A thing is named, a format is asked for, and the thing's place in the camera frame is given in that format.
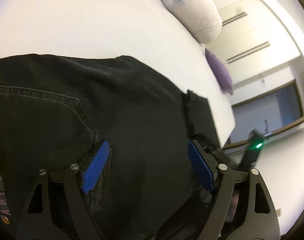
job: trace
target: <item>white bedsheet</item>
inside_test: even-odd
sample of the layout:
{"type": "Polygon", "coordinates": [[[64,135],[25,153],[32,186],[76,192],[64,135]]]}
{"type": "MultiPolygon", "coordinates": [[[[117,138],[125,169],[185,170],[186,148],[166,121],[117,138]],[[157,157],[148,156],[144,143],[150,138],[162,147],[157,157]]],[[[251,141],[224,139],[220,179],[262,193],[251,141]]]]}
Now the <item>white bedsheet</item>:
{"type": "Polygon", "coordinates": [[[209,99],[222,146],[234,128],[202,47],[160,0],[1,0],[0,58],[28,53],[133,56],[209,99]]]}

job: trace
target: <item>black fabric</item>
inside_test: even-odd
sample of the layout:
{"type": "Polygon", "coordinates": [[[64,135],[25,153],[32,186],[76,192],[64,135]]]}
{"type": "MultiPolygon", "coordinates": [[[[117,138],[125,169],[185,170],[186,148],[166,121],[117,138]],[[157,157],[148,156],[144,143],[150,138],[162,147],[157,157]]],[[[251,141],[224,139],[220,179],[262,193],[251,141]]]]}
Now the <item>black fabric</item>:
{"type": "Polygon", "coordinates": [[[0,176],[11,222],[4,226],[15,235],[40,169],[67,168],[104,138],[111,159],[88,196],[98,225],[107,239],[156,236],[199,188],[187,156],[183,95],[132,57],[0,59],[0,176]]]}
{"type": "Polygon", "coordinates": [[[190,240],[204,218],[211,195],[204,189],[194,193],[160,228],[155,240],[190,240]]]}
{"type": "Polygon", "coordinates": [[[220,149],[209,102],[193,91],[184,96],[188,133],[192,139],[198,140],[202,147],[220,149]]]}

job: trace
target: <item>white pillow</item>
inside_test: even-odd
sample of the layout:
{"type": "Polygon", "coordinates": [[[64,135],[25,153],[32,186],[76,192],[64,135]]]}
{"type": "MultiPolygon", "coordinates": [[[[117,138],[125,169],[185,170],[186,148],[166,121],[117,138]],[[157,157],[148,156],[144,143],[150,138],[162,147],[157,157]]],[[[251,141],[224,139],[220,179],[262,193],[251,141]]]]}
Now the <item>white pillow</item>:
{"type": "Polygon", "coordinates": [[[210,43],[220,33],[222,20],[213,0],[161,0],[199,43],[210,43]]]}

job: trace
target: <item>purple pillow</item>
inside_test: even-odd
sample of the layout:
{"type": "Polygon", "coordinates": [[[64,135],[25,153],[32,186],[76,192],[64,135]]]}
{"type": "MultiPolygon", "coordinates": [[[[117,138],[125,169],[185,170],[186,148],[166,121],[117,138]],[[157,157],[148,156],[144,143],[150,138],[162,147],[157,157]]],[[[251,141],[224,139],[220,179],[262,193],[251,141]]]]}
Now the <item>purple pillow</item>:
{"type": "Polygon", "coordinates": [[[205,49],[205,57],[220,87],[230,95],[233,95],[232,77],[227,67],[208,49],[205,49]]]}

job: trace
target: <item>pocket stitching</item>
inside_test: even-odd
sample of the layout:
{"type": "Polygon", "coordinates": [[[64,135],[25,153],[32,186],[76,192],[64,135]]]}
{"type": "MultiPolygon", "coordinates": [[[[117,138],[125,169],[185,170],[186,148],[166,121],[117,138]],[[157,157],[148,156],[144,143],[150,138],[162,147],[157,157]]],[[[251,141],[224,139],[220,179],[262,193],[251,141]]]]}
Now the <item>pocket stitching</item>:
{"type": "Polygon", "coordinates": [[[52,99],[47,99],[47,98],[37,98],[37,97],[32,97],[32,96],[26,96],[26,95],[17,95],[17,94],[11,94],[11,93],[1,93],[0,94],[3,94],[3,95],[11,95],[11,96],[21,96],[21,97],[29,97],[29,98],[35,98],[35,99],[42,99],[42,100],[48,100],[48,101],[53,101],[53,102],[56,102],[56,103],[60,103],[64,106],[66,106],[68,109],[72,110],[76,116],[79,118],[79,120],[81,121],[81,123],[84,125],[84,127],[89,131],[89,133],[94,137],[94,134],[91,132],[91,130],[86,126],[86,124],[83,122],[82,118],[79,116],[79,114],[74,110],[72,109],[71,107],[69,107],[68,105],[64,104],[64,103],[61,103],[59,101],[55,101],[55,100],[52,100],[52,99]]]}

